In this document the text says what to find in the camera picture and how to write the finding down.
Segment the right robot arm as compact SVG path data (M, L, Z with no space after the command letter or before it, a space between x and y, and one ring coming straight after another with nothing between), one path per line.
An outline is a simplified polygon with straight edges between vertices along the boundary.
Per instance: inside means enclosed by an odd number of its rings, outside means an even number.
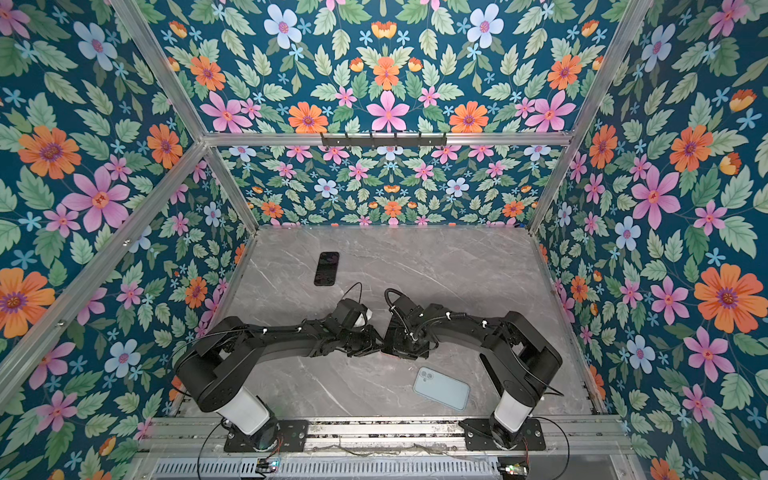
M384 299L392 315L383 352L401 359L427 359L442 344L456 344L479 354L498 394L489 418L490 438L502 449L518 445L523 426L544 396L560 396L552 381L563 365L560 353L519 312L480 317L432 303L417 305L388 288Z

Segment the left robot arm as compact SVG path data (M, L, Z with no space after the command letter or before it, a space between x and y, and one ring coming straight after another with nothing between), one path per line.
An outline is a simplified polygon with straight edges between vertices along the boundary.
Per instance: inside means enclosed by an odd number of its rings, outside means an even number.
M323 318L305 319L297 325L260 326L228 316L182 355L175 375L201 411L219 415L228 432L264 450L276 439L277 419L246 387L255 367L335 352L348 357L376 353L383 348L384 339L369 320L369 309L352 299L340 300Z

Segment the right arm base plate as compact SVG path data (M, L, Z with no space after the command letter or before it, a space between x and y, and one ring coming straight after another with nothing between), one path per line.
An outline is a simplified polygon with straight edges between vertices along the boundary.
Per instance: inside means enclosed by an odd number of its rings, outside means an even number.
M511 432L494 419L466 418L458 422L469 451L544 451L546 442L541 423L527 418L520 429Z

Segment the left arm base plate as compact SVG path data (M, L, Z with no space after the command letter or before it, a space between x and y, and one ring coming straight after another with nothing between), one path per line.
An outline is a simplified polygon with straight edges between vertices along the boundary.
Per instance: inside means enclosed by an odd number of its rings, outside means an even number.
M245 434L237 426L226 421L227 453L303 452L308 439L310 423L306 420L268 420L253 434Z

